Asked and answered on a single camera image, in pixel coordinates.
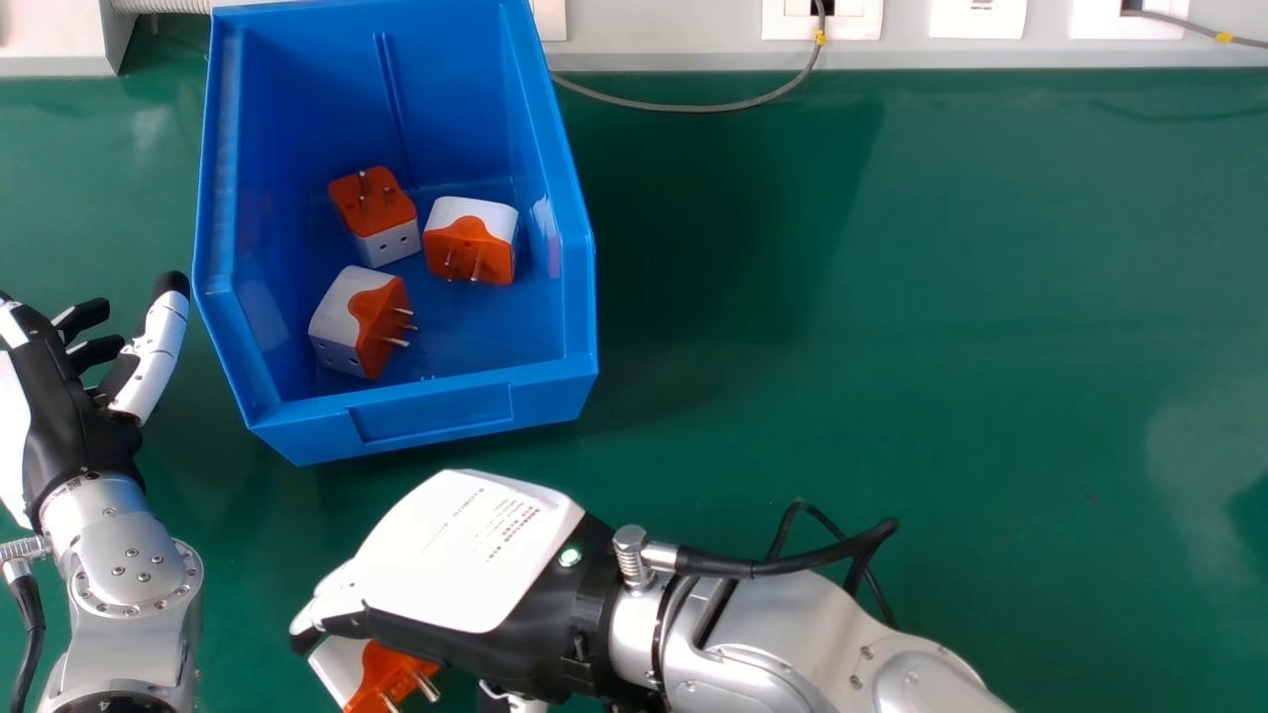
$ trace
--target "orange and white plug adapter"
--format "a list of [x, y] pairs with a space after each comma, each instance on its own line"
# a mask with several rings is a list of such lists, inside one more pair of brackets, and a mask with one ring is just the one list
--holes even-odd
[[374, 166], [330, 181], [326, 192], [366, 268], [380, 268], [422, 250], [418, 211], [392, 171]]
[[344, 268], [308, 322], [317, 362], [327, 369], [377, 379], [392, 351], [406, 349], [413, 311], [404, 280], [355, 265]]
[[374, 641], [327, 637], [308, 664], [344, 713], [401, 713], [397, 705], [415, 690], [440, 700], [431, 683], [440, 666]]
[[450, 282], [515, 280], [515, 227], [520, 212], [505, 203], [437, 198], [422, 230], [427, 269]]

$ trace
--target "robotic hand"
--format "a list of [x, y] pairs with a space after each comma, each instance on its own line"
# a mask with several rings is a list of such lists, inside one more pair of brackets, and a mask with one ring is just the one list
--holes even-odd
[[960, 657], [812, 571], [852, 557], [861, 577], [894, 527], [734, 559], [614, 533], [544, 487], [443, 471], [317, 586], [292, 646], [345, 713], [394, 713], [411, 680], [434, 698], [424, 660], [478, 676], [489, 712], [572, 694], [609, 713], [1009, 712]]
[[[193, 710], [203, 565], [150, 511], [132, 455], [176, 365], [189, 279], [162, 275], [131, 344], [74, 344], [109, 317], [93, 299], [49, 320], [0, 293], [0, 500], [34, 530], [0, 544], [5, 581], [27, 623], [27, 656], [10, 705], [23, 713], [43, 644], [34, 561], [56, 561], [71, 638], [38, 710]], [[80, 374], [114, 362], [100, 386]]]

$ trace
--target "green table surface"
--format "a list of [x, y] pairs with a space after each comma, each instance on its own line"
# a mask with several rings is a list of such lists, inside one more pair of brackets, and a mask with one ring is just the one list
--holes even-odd
[[[109, 296], [129, 329], [188, 269], [204, 52], [179, 20], [138, 30], [120, 79], [0, 84], [4, 289]], [[586, 79], [716, 100], [782, 77]], [[450, 466], [734, 554], [792, 497], [846, 529], [895, 515], [875, 571], [900, 623], [1017, 708], [1268, 709], [1268, 74], [822, 74], [724, 117], [560, 101], [600, 275], [577, 422], [294, 468], [194, 320], [138, 464], [207, 561], [203, 710], [335, 710], [287, 624]], [[47, 671], [66, 615], [41, 576]]]

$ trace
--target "blue plastic bin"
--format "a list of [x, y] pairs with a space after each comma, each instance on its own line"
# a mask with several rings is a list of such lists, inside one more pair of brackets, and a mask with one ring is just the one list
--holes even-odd
[[[526, 0], [323, 0], [212, 16], [194, 291], [247, 426], [295, 464], [577, 417], [598, 372], [593, 239]], [[510, 287], [406, 280], [420, 331], [377, 382], [308, 320], [359, 264], [330, 180], [520, 211]]]

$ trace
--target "white wall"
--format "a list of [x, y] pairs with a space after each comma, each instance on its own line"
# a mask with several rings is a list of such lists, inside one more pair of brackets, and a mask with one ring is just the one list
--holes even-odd
[[[928, 0], [886, 0], [876, 42], [832, 42], [827, 69], [1142, 67], [1268, 65], [1268, 49], [1187, 33], [1181, 41], [1069, 39], [1070, 0], [1030, 0], [1021, 41], [931, 39]], [[568, 0], [557, 70], [791, 70], [808, 43], [761, 39], [762, 0]], [[1268, 39], [1268, 0], [1191, 0], [1189, 19]]]

